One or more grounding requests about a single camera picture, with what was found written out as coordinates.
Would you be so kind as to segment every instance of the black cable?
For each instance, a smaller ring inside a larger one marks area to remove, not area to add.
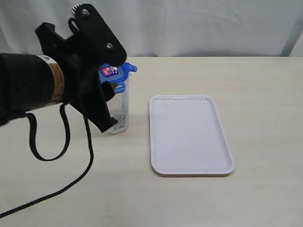
[[[68,123],[68,119],[67,119],[66,112],[65,112],[65,104],[62,104],[60,106],[60,116],[62,118],[62,121],[64,124],[64,129],[65,129],[65,145],[64,145],[61,153],[58,156],[51,158],[51,159],[45,159],[39,154],[39,152],[37,151],[37,148],[36,148],[36,133],[37,133],[36,117],[32,113],[26,114],[26,117],[28,118],[29,123],[30,123],[29,146],[30,146],[30,149],[31,149],[33,155],[40,161],[51,162],[51,161],[55,161],[55,160],[61,158],[67,151],[68,146],[70,145],[71,130],[70,130],[70,124]]]
[[[89,146],[89,154],[90,154],[90,158],[89,158],[89,164],[87,166],[87,168],[85,169],[85,171],[76,179],[74,180],[73,182],[71,182],[69,185],[65,186],[64,188],[60,189],[59,191],[57,192],[54,192],[54,193],[51,193],[49,195],[46,195],[44,197],[41,197],[39,199],[36,199],[34,201],[31,201],[31,202],[28,202],[24,205],[21,205],[19,207],[16,207],[16,208],[13,208],[11,210],[8,210],[4,213],[1,213],[0,214],[0,218],[4,218],[8,215],[11,215],[11,214],[14,214],[18,211],[21,211],[21,210],[24,210],[28,207],[31,207],[37,203],[40,203],[40,202],[43,202],[45,200],[48,200],[50,198],[53,198],[57,195],[60,195],[62,193],[64,193],[65,191],[67,191],[68,189],[70,189],[71,187],[73,187],[76,183],[78,183],[80,180],[82,180],[85,175],[89,172],[91,166],[93,165],[93,162],[94,162],[94,151],[93,151],[93,146],[92,146],[92,141],[91,141],[91,133],[90,133],[90,128],[89,128],[89,121],[88,121],[88,118],[87,118],[87,114],[86,114],[86,109],[84,107],[84,103],[83,103],[83,99],[81,96],[79,96],[79,101],[80,101],[80,108],[81,108],[81,111],[82,111],[82,114],[83,114],[83,119],[84,119],[84,123],[85,123],[85,129],[86,129],[86,134],[87,134],[87,139],[88,139],[88,146]],[[32,118],[32,115],[30,115],[30,122],[34,122],[33,118]]]

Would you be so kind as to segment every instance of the blue lid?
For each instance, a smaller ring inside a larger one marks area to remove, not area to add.
[[[104,83],[108,81],[110,83],[119,83],[127,80],[129,72],[137,72],[138,68],[128,62],[119,67],[113,67],[109,64],[104,64],[100,68],[100,81]]]

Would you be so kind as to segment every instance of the white plastic tray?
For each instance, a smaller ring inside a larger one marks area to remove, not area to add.
[[[227,175],[234,160],[212,98],[150,100],[151,165],[162,175]]]

